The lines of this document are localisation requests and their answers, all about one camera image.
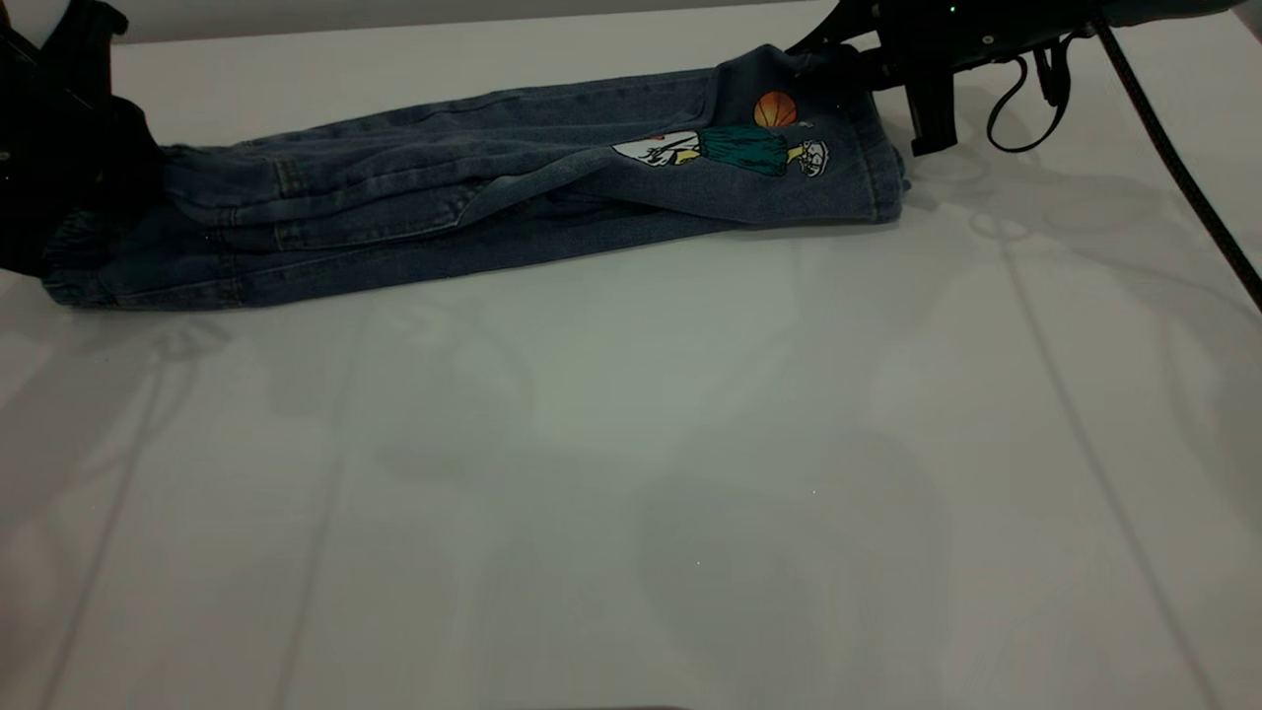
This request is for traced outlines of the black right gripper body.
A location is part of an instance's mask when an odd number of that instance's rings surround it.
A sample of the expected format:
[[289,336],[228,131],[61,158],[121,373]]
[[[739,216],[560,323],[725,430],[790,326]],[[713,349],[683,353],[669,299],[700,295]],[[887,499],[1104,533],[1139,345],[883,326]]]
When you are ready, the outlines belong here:
[[880,84],[902,87],[914,74],[969,71],[1031,54],[1040,87],[1068,84],[1064,37],[1090,18],[1087,1],[880,1]]

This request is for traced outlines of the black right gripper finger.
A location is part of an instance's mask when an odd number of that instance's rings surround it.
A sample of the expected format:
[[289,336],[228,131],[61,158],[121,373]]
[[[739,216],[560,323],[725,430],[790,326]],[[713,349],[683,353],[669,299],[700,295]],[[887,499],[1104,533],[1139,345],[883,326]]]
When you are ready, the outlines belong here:
[[905,82],[905,93],[915,130],[911,141],[914,156],[933,156],[955,148],[958,130],[952,73],[914,74]]
[[876,50],[861,52],[853,37],[877,29],[880,3],[838,3],[819,26],[786,50],[795,63],[795,78],[842,84],[880,84]]

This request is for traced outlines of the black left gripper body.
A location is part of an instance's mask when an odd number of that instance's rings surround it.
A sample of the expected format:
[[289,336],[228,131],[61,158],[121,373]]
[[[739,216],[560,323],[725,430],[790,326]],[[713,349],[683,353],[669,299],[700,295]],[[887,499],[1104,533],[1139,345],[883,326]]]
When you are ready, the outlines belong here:
[[1,265],[44,277],[45,247],[77,212],[122,214],[163,199],[167,156],[145,112],[117,96],[3,98]]

